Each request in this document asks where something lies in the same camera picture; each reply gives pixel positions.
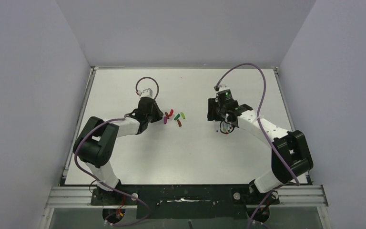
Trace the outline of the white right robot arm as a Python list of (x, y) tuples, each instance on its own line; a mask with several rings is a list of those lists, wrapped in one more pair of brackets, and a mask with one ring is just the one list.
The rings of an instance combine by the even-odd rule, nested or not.
[(208, 121), (240, 128), (264, 142), (272, 150), (271, 166), (251, 181), (251, 188), (266, 193), (310, 171), (314, 164), (304, 133), (289, 131), (262, 118), (247, 104), (233, 99), (230, 89), (220, 90), (207, 100)]

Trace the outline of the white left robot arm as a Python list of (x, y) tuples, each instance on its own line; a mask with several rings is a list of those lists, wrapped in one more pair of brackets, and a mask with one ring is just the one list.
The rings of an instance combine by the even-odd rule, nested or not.
[(124, 118), (104, 121), (90, 117), (73, 146), (76, 167), (95, 179), (102, 190), (115, 191), (121, 184), (110, 163), (116, 139), (139, 135), (162, 117), (156, 100), (148, 96), (141, 97), (137, 108)]

